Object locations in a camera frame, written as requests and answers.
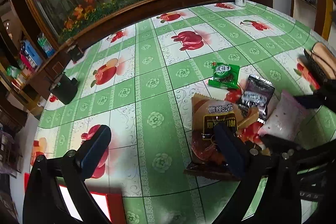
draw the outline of wooden frame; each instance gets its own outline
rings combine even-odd
[[[40,12],[36,8],[35,1],[34,0],[25,0],[28,8],[33,15],[37,25],[41,29],[41,31],[44,33],[46,39],[49,41],[49,43],[53,46],[55,50],[59,48],[59,44],[57,43],[57,39],[54,36],[54,34],[51,32],[50,28],[45,23],[44,19],[42,18]]]

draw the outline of wooden shelf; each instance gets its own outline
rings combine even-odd
[[[310,4],[310,3],[306,2],[305,0],[301,0],[301,1],[306,3],[309,6],[313,7],[314,9],[317,9],[316,5]]]

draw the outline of apple print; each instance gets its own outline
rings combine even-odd
[[[102,65],[98,70],[93,72],[95,80],[91,83],[91,87],[94,85],[102,85],[110,81],[115,74],[123,75],[125,69],[125,62],[122,58],[112,58],[106,64]]]
[[[271,27],[269,27],[268,25],[257,22],[257,21],[253,21],[253,20],[244,20],[240,24],[246,25],[246,26],[252,26],[259,31],[271,29]]]
[[[169,13],[160,15],[159,17],[157,17],[157,19],[162,19],[161,23],[165,23],[166,21],[173,21],[180,17],[181,15],[177,12],[169,12]]]
[[[30,164],[34,165],[34,162],[39,155],[44,155],[45,150],[47,149],[47,139],[40,138],[39,140],[34,140],[33,148],[31,150]]]
[[[91,127],[90,130],[88,131],[88,133],[83,133],[81,135],[81,138],[83,140],[82,144],[83,144],[84,141],[90,140],[93,137],[93,135],[97,132],[99,127],[100,127],[100,124],[97,124],[97,125]],[[91,176],[91,178],[99,179],[104,175],[104,173],[105,173],[105,162],[106,162],[108,156],[109,156],[109,148],[107,148],[105,150],[105,152],[104,152],[103,156],[101,157],[101,159],[100,159],[95,171],[93,172],[93,175]]]
[[[196,50],[201,48],[204,43],[202,42],[202,37],[193,31],[180,32],[178,35],[171,37],[174,41],[181,41],[183,47],[180,51],[185,50]]]
[[[125,35],[125,33],[123,31],[116,32],[115,36],[113,36],[112,39],[111,39],[111,43],[116,41],[118,38],[122,38],[124,35]]]
[[[216,3],[215,7],[221,7],[221,8],[224,8],[224,9],[233,10],[233,8],[231,6],[226,5],[225,3]]]
[[[49,99],[50,102],[55,102],[56,100],[58,100],[58,98],[55,95],[52,95]]]

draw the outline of table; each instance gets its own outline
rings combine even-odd
[[[112,131],[108,157],[85,181],[91,191],[120,186],[128,223],[211,223],[238,182],[184,175],[191,151],[191,97],[224,99],[227,91],[207,85],[213,61],[241,67],[239,82],[261,75],[276,87],[311,94],[296,70],[296,58],[314,43],[328,43],[299,21],[248,1],[210,4],[158,15],[128,26],[87,49],[66,75],[79,81],[74,100],[64,106],[48,100],[36,140],[47,158],[60,157],[106,124]],[[297,141],[310,148],[334,136],[336,115],[312,111]],[[252,215],[266,179],[246,213]],[[303,219],[316,204],[302,201]]]

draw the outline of red fruit print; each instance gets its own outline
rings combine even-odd
[[[161,23],[165,23],[166,21],[174,21],[180,17],[181,15],[177,12],[169,12],[169,13],[160,15],[159,17],[157,17],[157,19],[162,19]]]
[[[116,41],[118,38],[122,38],[124,36],[124,32],[123,31],[118,31],[115,33],[115,36],[112,37],[111,39],[111,43],[113,43],[114,41]]]
[[[180,49],[180,51],[196,50],[204,45],[202,42],[202,37],[192,31],[180,32],[178,35],[175,35],[171,38],[174,39],[174,41],[182,42],[183,47]]]
[[[268,25],[253,20],[244,20],[240,23],[240,25],[252,26],[258,31],[271,29],[271,27],[269,27]]]
[[[241,89],[227,89],[227,90],[229,91],[229,93],[226,94],[224,101],[228,101],[235,104],[242,96]]]
[[[297,65],[296,65],[297,70],[294,69],[294,71],[298,75],[300,75],[301,77],[303,77],[305,80],[308,81],[308,83],[310,84],[310,88],[313,91],[318,90],[320,88],[319,83],[317,83],[317,81],[312,76],[310,71],[306,68],[306,66],[301,62],[301,60],[299,58],[297,59],[297,61],[300,62],[300,63],[297,63]]]
[[[97,132],[99,127],[100,127],[100,124],[97,124],[97,125],[91,127],[88,133],[83,133],[81,135],[81,138],[83,140],[82,143],[86,140],[90,140],[93,137],[93,135],[95,135],[95,133]],[[91,178],[99,179],[104,175],[104,173],[105,173],[105,162],[106,162],[108,156],[109,156],[109,148],[107,148],[105,150],[105,152],[104,152],[103,156],[101,157],[101,159],[100,159],[93,175],[91,176]]]
[[[221,8],[224,8],[224,9],[233,10],[233,8],[231,6],[226,5],[225,3],[216,3],[215,7],[221,7]]]
[[[58,99],[57,99],[57,97],[56,97],[55,95],[52,95],[52,96],[50,97],[50,99],[49,99],[50,102],[54,102],[54,101],[56,101],[56,100],[58,100]]]

